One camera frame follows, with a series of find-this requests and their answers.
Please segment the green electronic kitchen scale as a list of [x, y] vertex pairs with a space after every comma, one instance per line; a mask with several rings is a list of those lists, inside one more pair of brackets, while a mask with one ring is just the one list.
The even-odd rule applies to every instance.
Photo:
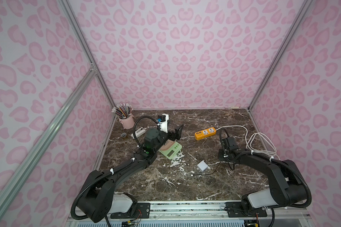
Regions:
[[172, 160], [177, 154], [181, 151], [182, 146], [174, 141], [174, 144], [166, 151], [160, 151], [161, 154], [163, 154], [167, 159]]

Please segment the white usb charger adapter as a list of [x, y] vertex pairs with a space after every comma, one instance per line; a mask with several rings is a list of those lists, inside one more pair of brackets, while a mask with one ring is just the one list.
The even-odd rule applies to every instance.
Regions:
[[209, 169], [209, 166], [206, 164], [206, 162], [204, 160], [202, 160], [201, 162], [199, 162], [197, 164], [197, 168], [201, 171], [201, 172], [204, 172], [206, 170]]

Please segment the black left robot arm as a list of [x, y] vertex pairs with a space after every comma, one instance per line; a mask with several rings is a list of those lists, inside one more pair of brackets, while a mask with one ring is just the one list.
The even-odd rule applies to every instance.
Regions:
[[168, 125], [165, 115], [159, 115], [157, 119], [144, 115], [135, 124], [144, 119], [150, 119], [156, 127], [147, 131], [143, 142], [134, 137], [137, 147], [132, 158], [111, 169], [94, 170], [88, 175], [71, 206], [70, 215], [74, 220], [89, 218], [97, 223], [108, 219], [109, 214], [125, 218], [141, 215], [137, 200], [127, 193], [117, 194], [116, 190], [132, 175], [148, 168], [166, 142], [180, 140], [184, 127], [180, 125], [174, 131], [164, 129]]

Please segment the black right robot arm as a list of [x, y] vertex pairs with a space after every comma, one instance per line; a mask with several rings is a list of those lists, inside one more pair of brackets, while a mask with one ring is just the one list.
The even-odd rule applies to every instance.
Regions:
[[219, 159], [233, 165], [240, 164], [263, 173], [269, 183], [265, 190], [245, 194], [240, 202], [226, 202], [224, 210], [231, 218], [266, 217], [266, 208], [271, 210], [271, 223], [275, 223], [275, 209], [294, 207], [307, 208], [312, 203], [311, 190], [298, 167], [291, 160], [280, 161], [276, 156], [268, 156], [265, 151], [252, 148], [240, 149], [234, 137], [220, 128], [221, 149]]

